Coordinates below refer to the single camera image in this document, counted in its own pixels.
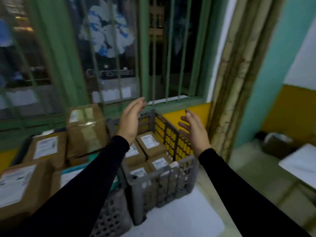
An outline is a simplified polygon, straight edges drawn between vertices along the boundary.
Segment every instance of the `yellow panel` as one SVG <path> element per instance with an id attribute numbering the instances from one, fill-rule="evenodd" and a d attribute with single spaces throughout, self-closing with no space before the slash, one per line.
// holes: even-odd
<path id="1" fill-rule="evenodd" d="M 204 127 L 206 127 L 210 108 L 211 108 L 211 103 L 205 103 L 202 105 L 189 107 L 188 109 L 196 113 L 200 117 Z M 178 122 L 181 121 L 180 117 L 184 115 L 185 115 L 184 110 L 163 114 L 163 116 L 178 129 L 180 128 L 180 126 L 178 125 Z"/>
<path id="2" fill-rule="evenodd" d="M 286 134 L 296 145 L 308 142 L 316 123 L 316 91 L 283 86 L 262 130 Z"/>
<path id="3" fill-rule="evenodd" d="M 9 167 L 12 159 L 15 157 L 17 149 L 4 151 L 0 153 L 0 173 Z"/>

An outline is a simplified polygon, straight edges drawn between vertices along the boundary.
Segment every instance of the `white wall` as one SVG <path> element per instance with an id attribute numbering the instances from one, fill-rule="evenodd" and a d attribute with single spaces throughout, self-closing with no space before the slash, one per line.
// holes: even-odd
<path id="1" fill-rule="evenodd" d="M 286 74 L 284 84 L 316 90 L 316 17 Z"/>

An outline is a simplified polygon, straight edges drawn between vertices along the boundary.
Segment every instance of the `green window frame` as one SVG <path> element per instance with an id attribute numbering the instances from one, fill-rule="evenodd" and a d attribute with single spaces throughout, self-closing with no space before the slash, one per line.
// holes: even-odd
<path id="1" fill-rule="evenodd" d="M 27 119 L 21 119 L 20 116 L 15 115 L 15 120 L 0 121 L 0 131 L 2 131 L 0 132 L 0 150 L 16 147 L 28 135 L 65 126 L 65 115 L 67 115 L 70 106 L 89 104 L 84 73 L 77 52 L 66 0 L 23 1 L 31 26 L 35 30 L 36 37 L 43 53 L 45 53 L 52 82 L 57 88 L 58 94 L 61 96 L 64 113 Z M 139 54 L 136 54 L 136 78 L 139 82 L 139 96 L 144 96 L 148 101 L 150 99 L 149 78 L 156 78 L 155 64 L 153 64 L 153 75 L 149 75 L 149 0 L 138 0 L 137 3 L 138 9 L 141 11 L 138 14 L 138 35 L 140 42 L 138 43 Z M 171 0 L 170 16 L 173 16 L 174 3 L 175 0 Z M 217 45 L 219 43 L 228 0 L 202 0 L 190 88 L 188 90 L 182 90 L 183 87 L 181 87 L 181 83 L 183 81 L 191 3 L 192 0 L 188 0 L 180 84 L 177 87 L 173 87 L 178 89 L 178 99 L 170 101 L 167 99 L 170 89 L 170 45 L 172 43 L 170 41 L 172 39 L 171 20 L 169 26 L 169 48 L 165 76 L 166 102 L 153 102 L 152 105 L 146 107 L 146 110 L 155 108 L 159 113 L 168 113 L 206 103 L 211 81 L 211 72 L 213 63 L 215 62 Z M 156 34 L 154 34 L 153 59 L 156 59 Z M 118 58 L 116 58 L 116 64 L 117 66 L 119 65 Z M 187 93 L 188 98 L 180 99 L 180 93 L 184 91 Z M 103 110 L 105 118 L 118 117 L 121 111 L 129 103 L 130 100 L 104 105 Z M 10 103 L 8 103 L 8 106 L 11 107 L 11 111 L 14 113 L 14 107 L 10 105 Z"/>

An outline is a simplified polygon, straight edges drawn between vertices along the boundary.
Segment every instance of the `left hand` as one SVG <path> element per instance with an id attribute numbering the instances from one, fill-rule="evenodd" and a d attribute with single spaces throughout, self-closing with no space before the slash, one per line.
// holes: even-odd
<path id="1" fill-rule="evenodd" d="M 139 112 L 147 106 L 144 100 L 145 98 L 141 97 L 132 101 L 121 115 L 117 135 L 127 140 L 129 145 L 133 144 L 137 136 Z"/>

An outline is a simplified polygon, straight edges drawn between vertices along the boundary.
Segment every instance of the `finger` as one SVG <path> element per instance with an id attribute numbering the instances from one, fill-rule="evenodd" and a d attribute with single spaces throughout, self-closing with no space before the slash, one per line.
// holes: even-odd
<path id="1" fill-rule="evenodd" d="M 178 125 L 179 125 L 180 127 L 182 127 L 183 129 L 186 129 L 186 130 L 189 131 L 189 132 L 191 131 L 190 126 L 187 125 L 187 124 L 185 124 L 185 123 L 183 123 L 183 122 L 179 122 Z"/>
<path id="2" fill-rule="evenodd" d="M 179 132 L 188 140 L 190 140 L 190 134 L 186 132 L 185 130 L 179 129 Z"/>
<path id="3" fill-rule="evenodd" d="M 140 110 L 143 108 L 143 101 L 140 100 L 138 103 L 136 103 L 132 108 L 131 110 L 128 112 L 129 115 L 135 115 L 137 116 L 140 112 Z"/>
<path id="4" fill-rule="evenodd" d="M 186 118 L 187 118 L 187 120 L 188 120 L 188 122 L 189 122 L 189 124 L 190 124 L 191 130 L 192 130 L 192 129 L 199 128 L 199 126 L 198 126 L 196 120 L 194 119 L 193 116 L 191 116 L 191 114 L 190 114 L 189 112 L 186 113 Z"/>
<path id="5" fill-rule="evenodd" d="M 189 123 L 189 121 L 188 121 L 188 119 L 186 118 L 186 116 L 181 116 L 180 119 L 181 119 L 182 121 L 185 121 L 185 122 Z"/>
<path id="6" fill-rule="evenodd" d="M 134 105 L 136 105 L 137 103 L 139 103 L 140 101 L 144 101 L 145 98 L 144 97 L 141 97 L 141 98 L 138 98 L 136 100 L 133 100 L 123 111 L 122 115 L 126 115 L 132 108 Z"/>
<path id="7" fill-rule="evenodd" d="M 202 129 L 204 129 L 204 125 L 201 121 L 201 119 L 199 118 L 199 116 L 197 114 L 195 114 L 193 111 L 190 110 L 185 110 L 187 113 L 189 112 L 191 114 L 191 116 L 193 116 L 193 118 L 196 120 L 198 126 Z"/>

